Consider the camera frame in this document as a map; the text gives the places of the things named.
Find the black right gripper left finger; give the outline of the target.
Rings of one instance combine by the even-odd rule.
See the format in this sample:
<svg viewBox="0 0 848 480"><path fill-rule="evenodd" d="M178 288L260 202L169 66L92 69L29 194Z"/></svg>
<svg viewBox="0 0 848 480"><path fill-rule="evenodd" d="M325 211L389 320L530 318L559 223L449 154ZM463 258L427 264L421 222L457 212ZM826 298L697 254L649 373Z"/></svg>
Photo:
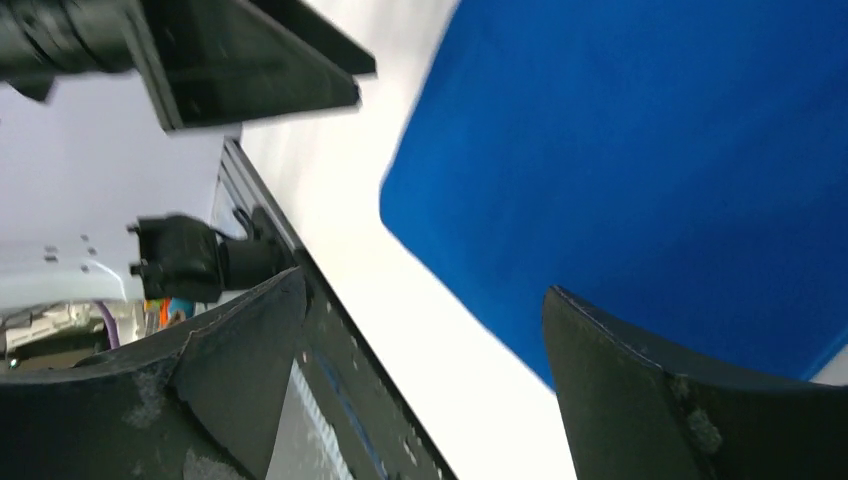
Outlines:
<svg viewBox="0 0 848 480"><path fill-rule="evenodd" d="M1 378L5 479L262 479L306 286L243 296L65 369Z"/></svg>

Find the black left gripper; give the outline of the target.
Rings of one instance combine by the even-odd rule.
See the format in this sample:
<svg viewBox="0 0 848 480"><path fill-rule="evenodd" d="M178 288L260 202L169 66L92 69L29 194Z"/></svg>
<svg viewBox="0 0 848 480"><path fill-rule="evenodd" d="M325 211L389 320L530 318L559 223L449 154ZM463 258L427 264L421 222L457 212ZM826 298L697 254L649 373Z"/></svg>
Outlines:
<svg viewBox="0 0 848 480"><path fill-rule="evenodd" d="M374 56L300 0L125 1L122 30L166 131L358 104Z"/></svg>

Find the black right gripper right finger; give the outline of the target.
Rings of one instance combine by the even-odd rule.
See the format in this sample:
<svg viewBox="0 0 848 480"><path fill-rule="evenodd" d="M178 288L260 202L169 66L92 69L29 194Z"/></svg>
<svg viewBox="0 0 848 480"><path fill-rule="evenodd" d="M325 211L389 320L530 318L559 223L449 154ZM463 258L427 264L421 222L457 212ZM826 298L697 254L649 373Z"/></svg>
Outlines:
<svg viewBox="0 0 848 480"><path fill-rule="evenodd" d="M738 367L559 287L544 340L580 479L843 479L847 390Z"/></svg>

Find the blue printed t shirt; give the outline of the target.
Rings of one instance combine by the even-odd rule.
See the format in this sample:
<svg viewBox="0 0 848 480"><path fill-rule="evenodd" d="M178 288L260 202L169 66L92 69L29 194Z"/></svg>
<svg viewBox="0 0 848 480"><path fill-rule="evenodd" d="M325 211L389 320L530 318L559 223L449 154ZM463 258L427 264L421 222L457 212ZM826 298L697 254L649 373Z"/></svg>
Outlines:
<svg viewBox="0 0 848 480"><path fill-rule="evenodd" d="M545 382L553 285L810 379L847 341L847 5L463 1L380 216Z"/></svg>

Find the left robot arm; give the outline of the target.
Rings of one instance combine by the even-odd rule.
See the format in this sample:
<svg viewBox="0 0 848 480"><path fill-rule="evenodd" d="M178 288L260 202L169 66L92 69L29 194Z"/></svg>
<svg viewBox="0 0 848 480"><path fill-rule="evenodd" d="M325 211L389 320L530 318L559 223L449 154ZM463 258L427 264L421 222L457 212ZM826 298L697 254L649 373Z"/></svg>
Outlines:
<svg viewBox="0 0 848 480"><path fill-rule="evenodd" d="M354 107L374 57L303 1L1 5L1 307L198 287L213 251L138 256L135 216L204 216L245 122Z"/></svg>

